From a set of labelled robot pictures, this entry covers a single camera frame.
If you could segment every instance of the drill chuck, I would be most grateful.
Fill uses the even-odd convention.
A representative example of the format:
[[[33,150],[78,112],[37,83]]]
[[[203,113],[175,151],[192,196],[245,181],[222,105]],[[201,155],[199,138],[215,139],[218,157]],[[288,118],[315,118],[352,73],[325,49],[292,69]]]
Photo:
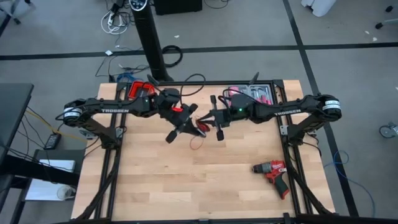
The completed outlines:
[[[255,174],[266,174],[272,171],[271,163],[266,162],[263,164],[254,165],[252,168]]]

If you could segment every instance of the yellow cable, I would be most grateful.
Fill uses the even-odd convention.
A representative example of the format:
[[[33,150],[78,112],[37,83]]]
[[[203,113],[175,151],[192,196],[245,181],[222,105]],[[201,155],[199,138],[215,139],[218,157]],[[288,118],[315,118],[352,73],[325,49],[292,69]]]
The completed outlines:
[[[50,128],[55,133],[59,133],[59,134],[61,134],[63,136],[70,137],[70,138],[73,138],[73,139],[77,139],[77,140],[82,141],[82,142],[87,142],[87,140],[85,140],[85,139],[79,138],[79,137],[71,135],[71,134],[65,134],[65,133],[62,133],[62,132],[58,131],[57,129],[54,129],[49,124],[47,124],[47,122],[45,122],[41,117],[37,116],[33,112],[30,112],[30,111],[27,110],[26,113],[29,113],[30,115],[32,115],[35,118],[39,119],[41,122],[43,122],[48,128]]]

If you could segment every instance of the blue cable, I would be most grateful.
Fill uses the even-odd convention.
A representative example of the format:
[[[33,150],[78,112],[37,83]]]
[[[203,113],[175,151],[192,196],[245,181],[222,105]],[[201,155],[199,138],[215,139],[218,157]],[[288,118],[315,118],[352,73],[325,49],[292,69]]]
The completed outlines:
[[[338,153],[339,153],[339,154],[340,154],[340,153],[345,154],[345,155],[347,156],[347,160],[346,160],[345,162],[336,162],[336,156],[337,156]],[[335,152],[335,154],[333,155],[333,162],[330,162],[330,163],[324,165],[323,168],[326,168],[327,166],[330,166],[330,165],[333,164],[333,165],[335,166],[335,169],[336,169],[337,173],[338,173],[340,176],[344,177],[345,179],[347,179],[347,180],[350,181],[351,183],[354,183],[354,184],[356,184],[357,186],[360,186],[362,189],[364,189],[364,190],[366,191],[366,193],[368,193],[369,197],[371,198],[371,201],[372,201],[372,218],[374,218],[374,216],[376,215],[376,205],[375,205],[375,203],[374,203],[374,200],[373,200],[373,197],[372,197],[371,193],[370,193],[370,192],[366,189],[366,187],[364,187],[362,184],[360,184],[360,183],[358,183],[358,182],[356,182],[356,181],[351,180],[350,178],[348,178],[348,177],[346,177],[345,175],[343,175],[343,174],[340,172],[339,169],[337,169],[337,166],[336,166],[337,164],[344,165],[344,164],[347,164],[348,162],[349,162],[349,155],[348,155],[348,153],[347,153],[346,151],[339,150],[339,151]]]

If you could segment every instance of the desk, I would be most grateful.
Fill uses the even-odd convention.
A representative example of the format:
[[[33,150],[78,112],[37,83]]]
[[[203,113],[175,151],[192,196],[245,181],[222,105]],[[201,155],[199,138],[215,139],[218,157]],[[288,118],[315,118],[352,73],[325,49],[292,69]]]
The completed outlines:
[[[298,80],[285,80],[284,86],[288,100],[303,97]],[[197,88],[185,86],[183,92]],[[196,95],[184,97],[183,102],[196,103],[199,107],[193,117],[203,116],[211,109],[209,96],[220,95],[225,88],[208,85]],[[101,84],[98,98],[112,100],[115,92],[116,84]],[[299,123],[306,117],[295,114],[292,119]],[[110,119],[110,114],[95,115],[105,126]],[[263,175],[251,172],[253,164],[284,159],[276,119],[262,124],[232,123],[224,128],[224,141],[217,141],[212,129],[196,151],[190,149],[192,137],[187,134],[167,144],[165,137],[173,127],[157,115],[144,119],[129,114],[126,126],[112,221],[270,218],[281,217],[284,212],[294,216],[291,193],[281,200]],[[304,141],[316,144],[308,137]],[[308,186],[327,209],[334,211],[318,151],[308,145],[299,149]],[[84,211],[98,190],[104,154],[105,150],[98,149],[84,160],[72,218]],[[284,180],[288,183],[287,174]],[[296,188],[304,211],[302,193],[298,185]],[[104,196],[103,216],[108,198],[109,190]]]

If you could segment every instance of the white cable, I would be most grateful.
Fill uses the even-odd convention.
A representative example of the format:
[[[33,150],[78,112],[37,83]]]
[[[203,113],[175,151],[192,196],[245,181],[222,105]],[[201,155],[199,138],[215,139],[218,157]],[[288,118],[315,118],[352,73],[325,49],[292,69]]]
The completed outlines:
[[[105,33],[107,33],[107,34],[112,34],[112,35],[119,35],[119,34],[124,33],[125,31],[127,31],[127,25],[128,25],[128,24],[123,24],[123,20],[122,20],[122,16],[121,16],[121,15],[119,15],[119,26],[116,26],[116,27],[111,28],[111,26],[108,25],[108,31],[106,31],[105,28],[104,28],[103,23],[104,23],[104,20],[105,20],[105,19],[108,17],[108,15],[110,15],[110,14],[111,14],[111,11],[109,10],[109,11],[105,14],[105,16],[102,17],[102,19],[101,19],[101,28],[102,28],[102,30],[103,30]],[[124,30],[123,30],[123,31],[121,31],[121,32],[116,32],[116,31],[118,31],[118,30],[119,30],[121,27],[123,27],[123,26],[124,26]]]

